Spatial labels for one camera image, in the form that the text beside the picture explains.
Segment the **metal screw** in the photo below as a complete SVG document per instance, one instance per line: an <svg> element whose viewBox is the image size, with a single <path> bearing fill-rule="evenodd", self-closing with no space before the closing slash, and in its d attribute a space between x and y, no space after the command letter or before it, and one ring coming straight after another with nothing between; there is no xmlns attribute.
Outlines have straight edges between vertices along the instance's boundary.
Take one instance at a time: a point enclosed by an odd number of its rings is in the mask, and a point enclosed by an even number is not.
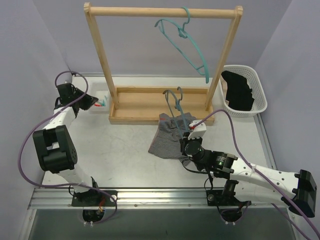
<svg viewBox="0 0 320 240"><path fill-rule="evenodd" d="M113 198L114 198L114 200L116 200L116 201L117 201L117 196L116 196L116 195L111 195L111 197L113 197Z"/></svg>
<svg viewBox="0 0 320 240"><path fill-rule="evenodd" d="M208 200L209 200L210 202L212 202L214 199L215 199L215 196L214 196L213 194L209 194L209 195L208 195Z"/></svg>

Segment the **white table surface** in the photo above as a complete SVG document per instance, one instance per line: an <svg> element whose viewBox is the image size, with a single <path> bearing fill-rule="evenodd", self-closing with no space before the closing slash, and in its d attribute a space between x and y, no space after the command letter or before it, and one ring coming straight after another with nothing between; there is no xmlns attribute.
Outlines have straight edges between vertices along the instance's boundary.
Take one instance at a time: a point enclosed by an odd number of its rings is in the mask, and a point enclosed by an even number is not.
<svg viewBox="0 0 320 240"><path fill-rule="evenodd" d="M92 82L104 82L104 77L88 77ZM204 78L196 77L114 77L116 86L181 86L208 87ZM84 90L81 77L73 84ZM223 107L219 88L213 97L215 110ZM233 117L239 149L249 162L267 167L258 129L253 117ZM78 165L92 176L101 188L195 188L202 187L207 176L186 171L177 159L162 159L148 153L157 131L156 125L111 125L107 114L80 111L69 133L78 155ZM213 126L207 126L202 146L213 151L238 155L234 147L227 116L215 114ZM188 168L196 170L193 163ZM215 179L214 186L222 187L225 179ZM66 181L46 172L43 184L62 184Z"/></svg>

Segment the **white backdrop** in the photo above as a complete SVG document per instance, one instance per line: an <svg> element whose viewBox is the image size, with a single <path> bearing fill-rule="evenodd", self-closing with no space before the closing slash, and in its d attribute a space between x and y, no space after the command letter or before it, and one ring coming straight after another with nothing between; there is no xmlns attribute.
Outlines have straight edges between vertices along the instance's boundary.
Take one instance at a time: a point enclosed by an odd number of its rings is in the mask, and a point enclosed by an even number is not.
<svg viewBox="0 0 320 240"><path fill-rule="evenodd" d="M102 69L79 0L33 0L68 66L77 71L101 73ZM255 66L291 0L87 0L104 7L244 8L227 63ZM154 27L155 18L97 17L104 48L113 74L199 76L169 41ZM180 24L184 19L176 19ZM186 30L202 50L211 74L228 31L228 19L191 19ZM188 56L200 58L188 40L170 35Z"/></svg>
<svg viewBox="0 0 320 240"><path fill-rule="evenodd" d="M30 129L52 114L55 76L68 68L32 0L2 2L0 58L0 239L16 240L33 192L18 172L18 151ZM43 176L32 140L23 168L34 181Z"/></svg>
<svg viewBox="0 0 320 240"><path fill-rule="evenodd" d="M320 185L320 2L293 0L256 65L268 107L263 122L279 170L312 173ZM320 227L320 197L315 218ZM317 239L299 217L303 230Z"/></svg>

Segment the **gray striped cloth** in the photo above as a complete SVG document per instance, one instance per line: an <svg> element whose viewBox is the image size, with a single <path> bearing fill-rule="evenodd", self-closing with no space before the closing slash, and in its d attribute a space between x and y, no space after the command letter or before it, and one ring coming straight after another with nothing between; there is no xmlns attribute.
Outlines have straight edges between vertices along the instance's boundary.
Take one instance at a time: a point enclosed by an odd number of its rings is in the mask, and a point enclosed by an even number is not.
<svg viewBox="0 0 320 240"><path fill-rule="evenodd" d="M196 118L189 112L184 114L186 123L189 125ZM175 117L175 120L182 131L186 132L185 125L181 115ZM159 115L159 125L148 153L162 159L179 159L184 166L190 163L189 157L183 156L180 152L180 134L175 124L174 118L165 113Z"/></svg>

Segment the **teal hanger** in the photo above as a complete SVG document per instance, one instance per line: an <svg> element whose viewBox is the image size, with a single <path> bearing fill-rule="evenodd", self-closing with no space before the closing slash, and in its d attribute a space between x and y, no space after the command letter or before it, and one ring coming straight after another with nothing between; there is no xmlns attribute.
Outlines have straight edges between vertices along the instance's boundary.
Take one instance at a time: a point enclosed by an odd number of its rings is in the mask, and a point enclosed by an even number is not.
<svg viewBox="0 0 320 240"><path fill-rule="evenodd" d="M169 93L170 93L170 94L173 96L173 98L174 98L174 102L175 102L174 108L177 109L177 110L181 113L181 117L182 117L183 124L184 124L184 130L185 130L185 131L189 131L189 127L188 127L188 124L187 124L187 121L186 121L186 117L185 117L184 111L182 110L182 107L181 107L181 105L180 105L180 101L181 101L182 98L183 98L183 91L182 91L182 88L179 87L179 86L178 86L177 90L179 90L179 92L180 92L180 98L179 98L179 99L177 99L175 93L174 93L172 90L170 90L170 89L165 90L165 91L163 92L163 94L164 94L166 103L168 104L170 113L171 113L171 115L172 115L172 117L173 117L173 121L174 121L174 123L175 123L175 125L176 125L176 128L177 128L178 132L179 132L179 135L180 135L180 137L183 139L183 138L184 138L184 137L183 137L183 133L182 133L182 131L180 130L180 127L179 127L179 125L178 125L178 123L177 123L177 121L176 121L174 112L172 111L171 106L170 106L170 104L169 104Z"/></svg>
<svg viewBox="0 0 320 240"><path fill-rule="evenodd" d="M181 53L181 55L191 64L191 66L202 76L205 76L205 83L209 83L209 70L208 70L208 65L207 65L207 61L205 60L202 52L200 51L200 48L198 47L197 43L195 42L195 40L185 31L185 25L187 25L190 22L190 12L188 10L188 8L186 8L185 6L182 7L185 11L186 14L188 15L188 20L185 21L181 26L179 26L175 21L172 21L170 19L160 19L158 20L154 27L157 27L158 24L159 25L159 30L160 32L170 41L170 43ZM173 25L175 25L178 29L178 33L179 33L179 37L183 38L183 39L189 39L190 42L193 44L194 48L196 49L196 51L198 52L201 60L202 60L202 65L201 66L196 66L188 57L187 55L174 43L174 41L171 40L171 38L166 34L165 32L165 27L164 27L164 23L163 21L167 21Z"/></svg>

